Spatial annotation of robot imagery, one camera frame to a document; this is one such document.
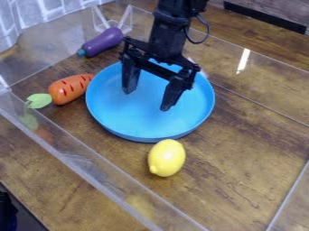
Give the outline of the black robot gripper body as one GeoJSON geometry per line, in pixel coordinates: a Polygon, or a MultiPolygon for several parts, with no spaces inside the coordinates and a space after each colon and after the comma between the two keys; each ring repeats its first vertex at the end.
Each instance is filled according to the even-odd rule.
{"type": "Polygon", "coordinates": [[[174,77],[194,80],[200,68],[182,56],[182,50],[186,41],[199,44],[207,38],[206,35],[195,42],[188,35],[192,17],[196,17],[208,29],[200,16],[207,2],[208,0],[158,0],[148,41],[143,42],[126,36],[120,62],[124,57],[131,57],[142,70],[167,81],[174,77]]]}

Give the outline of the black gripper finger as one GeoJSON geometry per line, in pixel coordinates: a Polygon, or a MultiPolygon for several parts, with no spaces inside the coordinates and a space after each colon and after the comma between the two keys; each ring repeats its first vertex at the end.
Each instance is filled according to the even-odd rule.
{"type": "Polygon", "coordinates": [[[124,57],[122,61],[122,89],[130,94],[138,87],[142,69],[131,57],[124,57]]]}
{"type": "Polygon", "coordinates": [[[160,110],[167,111],[179,101],[182,93],[191,89],[192,80],[190,78],[174,77],[167,84],[160,110]]]}

